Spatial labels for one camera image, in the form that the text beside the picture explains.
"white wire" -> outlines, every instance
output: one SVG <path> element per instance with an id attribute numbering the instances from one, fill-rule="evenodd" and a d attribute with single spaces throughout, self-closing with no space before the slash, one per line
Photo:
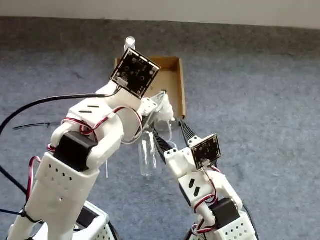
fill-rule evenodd
<path id="1" fill-rule="evenodd" d="M 201 236 L 198 232 L 197 232 L 197 228 L 198 228 L 198 225 L 197 224 L 194 224 L 192 225 L 191 227 L 191 232 L 193 235 L 197 236 L 198 238 L 202 239 L 202 240 L 206 240 L 203 236 Z"/>
<path id="2" fill-rule="evenodd" d="M 138 141 L 140 139 L 140 137 L 142 136 L 143 126 L 142 126 L 142 121 L 140 119 L 140 116 L 138 115 L 138 113 L 135 110 L 133 110 L 132 108 L 129 108 L 129 107 L 125 107 L 125 106 L 124 106 L 124 108 L 131 110 L 135 114 L 135 116 L 138 118 L 138 122 L 139 122 L 139 132 L 133 137 L 133 139 L 131 141 L 122 141 L 122 143 L 125 145 L 131 145 L 131 144 L 134 144 L 136 141 Z"/>
<path id="3" fill-rule="evenodd" d="M 167 121 L 166 123 L 168 124 L 168 129 L 169 129 L 169 139 L 167 140 L 167 142 L 172 144 L 175 148 L 177 148 L 177 145 L 173 141 L 171 141 L 173 138 L 173 133 L 172 133 L 170 121 Z"/>

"cardboard box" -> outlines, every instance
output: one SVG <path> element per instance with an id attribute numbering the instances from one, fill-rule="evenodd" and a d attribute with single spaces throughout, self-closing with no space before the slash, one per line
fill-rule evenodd
<path id="1" fill-rule="evenodd" d="M 161 90 L 166 90 L 173 107 L 175 117 L 186 117 L 186 97 L 182 60 L 177 56 L 149 57 L 151 61 L 161 66 L 160 72 L 153 80 L 145 97 L 152 97 Z M 116 67 L 120 58 L 115 59 Z"/>

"black cable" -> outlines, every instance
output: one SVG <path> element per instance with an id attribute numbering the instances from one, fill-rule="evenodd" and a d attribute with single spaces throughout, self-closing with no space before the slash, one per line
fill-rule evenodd
<path id="1" fill-rule="evenodd" d="M 47 128 L 49 128 L 50 126 L 60 125 L 60 124 L 61 124 L 61 122 L 57 122 L 57 121 L 31 123 L 31 124 L 26 124 L 26 125 L 21 125 L 21 126 L 15 126 L 13 128 L 13 130 L 19 130 L 19 129 L 30 128 L 30 127 L 38 127 L 38 126 L 46 126 Z"/>
<path id="2" fill-rule="evenodd" d="M 12 215 L 21 215 L 20 212 L 17 212 L 17 211 L 9 211 L 9 210 L 5 210 L 5 209 L 1 209 L 1 208 L 0 208 L 0 213 L 12 214 Z"/>
<path id="3" fill-rule="evenodd" d="M 242 205 L 243 205 L 243 208 L 245 209 L 245 211 L 248 214 L 249 219 L 250 219 L 250 221 L 252 223 L 252 226 L 253 226 L 254 231 L 255 231 L 255 237 L 256 237 L 257 240 L 259 240 L 259 235 L 258 235 L 258 232 L 257 232 L 257 228 L 256 228 L 256 224 L 254 222 L 254 219 L 252 218 L 252 215 L 251 215 L 249 209 L 247 208 L 247 206 L 244 204 L 244 202 L 242 202 Z"/>
<path id="4" fill-rule="evenodd" d="M 18 110 L 16 110 L 14 113 L 12 113 L 10 116 L 8 116 L 0 125 L 0 136 L 2 132 L 4 131 L 5 127 L 8 125 L 8 123 L 16 117 L 18 114 L 22 113 L 23 111 L 32 108 L 34 106 L 40 105 L 40 104 L 45 104 L 53 101 L 59 101 L 59 100 L 70 100 L 70 99 L 84 99 L 84 98 L 107 98 L 114 96 L 117 92 L 120 91 L 120 87 L 116 88 L 113 94 L 111 95 L 104 95 L 104 94 L 75 94 L 75 95 L 62 95 L 62 96 L 52 96 L 52 97 L 47 97 L 43 99 L 39 99 L 37 101 L 31 102 Z M 8 173 L 1 165 L 0 165 L 0 173 L 2 173 L 7 179 L 9 179 L 14 185 L 16 185 L 25 195 L 27 194 L 27 189 L 20 183 L 18 182 L 10 173 Z"/>

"cable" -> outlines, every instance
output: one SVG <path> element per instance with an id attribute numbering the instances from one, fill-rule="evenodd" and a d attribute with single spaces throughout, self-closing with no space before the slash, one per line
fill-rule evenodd
<path id="1" fill-rule="evenodd" d="M 254 229 L 254 231 L 255 231 L 256 240 L 259 240 L 259 235 L 258 235 L 258 232 L 257 232 L 257 228 L 256 228 L 256 224 L 255 224 L 255 222 L 254 222 L 254 219 L 252 218 L 252 215 L 251 215 L 249 209 L 247 208 L 247 206 L 245 205 L 245 203 L 244 203 L 243 201 L 242 201 L 242 205 L 243 205 L 243 208 L 245 209 L 245 211 L 246 211 L 246 213 L 248 214 L 249 219 L 250 219 L 250 221 L 251 221 L 251 223 L 252 223 L 253 229 Z"/>
<path id="2" fill-rule="evenodd" d="M 194 213 L 197 212 L 197 208 L 203 204 L 205 201 L 207 201 L 208 199 L 211 199 L 211 198 L 216 198 L 216 195 L 215 194 L 209 194 L 207 196 L 205 196 L 204 198 L 202 198 L 195 206 L 194 206 Z"/>
<path id="3" fill-rule="evenodd" d="M 1 209 L 1 208 L 0 208 L 0 213 L 12 214 L 12 215 L 20 215 L 21 216 L 21 212 L 9 211 L 9 210 L 5 210 L 5 209 Z"/>
<path id="4" fill-rule="evenodd" d="M 85 134 L 86 131 L 91 131 L 92 130 L 92 127 L 89 124 L 87 124 L 86 122 L 78 120 L 78 119 L 75 119 L 75 118 L 71 118 L 71 117 L 65 117 L 62 120 L 62 123 L 65 122 L 65 121 L 69 121 L 69 122 L 73 122 L 73 123 L 79 124 L 80 125 L 80 133 L 82 133 L 85 136 L 89 136 L 90 134 L 93 134 L 94 140 L 96 142 L 99 141 L 98 140 L 98 136 L 97 136 L 97 134 L 96 134 L 96 132 L 94 130 L 92 132 L 90 132 L 89 134 Z"/>
<path id="5" fill-rule="evenodd" d="M 169 140 L 167 140 L 167 142 L 172 144 L 175 148 L 177 148 L 177 145 L 172 141 L 173 133 L 172 133 L 172 127 L 171 127 L 170 121 L 167 121 L 166 123 L 169 129 Z"/>
<path id="6" fill-rule="evenodd" d="M 34 163 L 35 161 L 37 161 L 38 163 L 41 163 L 41 159 L 38 156 L 33 156 L 30 159 L 29 162 L 29 179 L 28 179 L 28 187 L 27 187 L 27 193 L 26 193 L 26 201 L 27 202 L 30 198 L 31 192 L 32 192 L 32 188 L 34 185 Z"/>
<path id="7" fill-rule="evenodd" d="M 10 116 L 8 116 L 0 125 L 0 136 L 2 132 L 4 131 L 5 127 L 8 125 L 8 123 L 14 119 L 17 115 L 22 113 L 23 111 L 30 109 L 34 106 L 49 103 L 53 101 L 59 101 L 59 100 L 70 100 L 70 99 L 84 99 L 84 98 L 108 98 L 113 95 L 115 95 L 117 92 L 119 92 L 119 89 L 116 89 L 113 94 L 111 95 L 104 95 L 104 94 L 75 94 L 75 95 L 62 95 L 62 96 L 53 96 L 53 97 L 47 97 L 43 99 L 39 99 L 36 101 L 33 101 L 18 110 L 16 110 L 14 113 L 12 113 Z M 27 189 L 18 182 L 10 173 L 8 173 L 1 165 L 0 165 L 0 173 L 2 173 L 8 180 L 10 180 L 14 185 L 16 185 L 25 195 L 27 194 Z"/>
<path id="8" fill-rule="evenodd" d="M 30 127 L 38 127 L 38 126 L 46 126 L 47 128 L 52 126 L 52 125 L 60 125 L 61 122 L 39 122 L 39 123 L 31 123 L 31 124 L 26 124 L 26 125 L 21 125 L 21 126 L 15 126 L 13 130 L 19 130 L 19 129 L 24 129 L 24 128 L 30 128 Z"/>

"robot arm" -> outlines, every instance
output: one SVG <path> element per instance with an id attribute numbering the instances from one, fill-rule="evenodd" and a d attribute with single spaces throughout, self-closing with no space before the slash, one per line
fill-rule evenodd
<path id="1" fill-rule="evenodd" d="M 183 127 L 187 129 L 183 135 L 189 147 L 178 150 L 159 136 L 156 144 L 185 200 L 198 215 L 186 240 L 256 240 L 239 195 L 226 176 L 213 167 L 221 156 L 217 135 L 201 139 L 186 125 Z"/>
<path id="2" fill-rule="evenodd" d="M 144 111 L 142 96 L 159 70 L 159 66 L 128 48 L 110 83 L 97 91 L 108 97 L 88 98 L 70 108 L 52 135 L 49 151 L 36 173 L 35 186 L 23 214 L 9 229 L 8 240 L 29 239 L 40 221 L 45 225 L 36 238 L 42 240 L 93 240 L 100 236 L 98 230 L 110 227 L 106 225 L 108 215 L 93 209 L 86 200 L 100 173 L 99 167 L 122 142 L 138 139 L 142 116 L 137 111 Z M 158 107 L 152 105 L 149 112 Z M 74 233 L 77 224 L 81 234 Z"/>

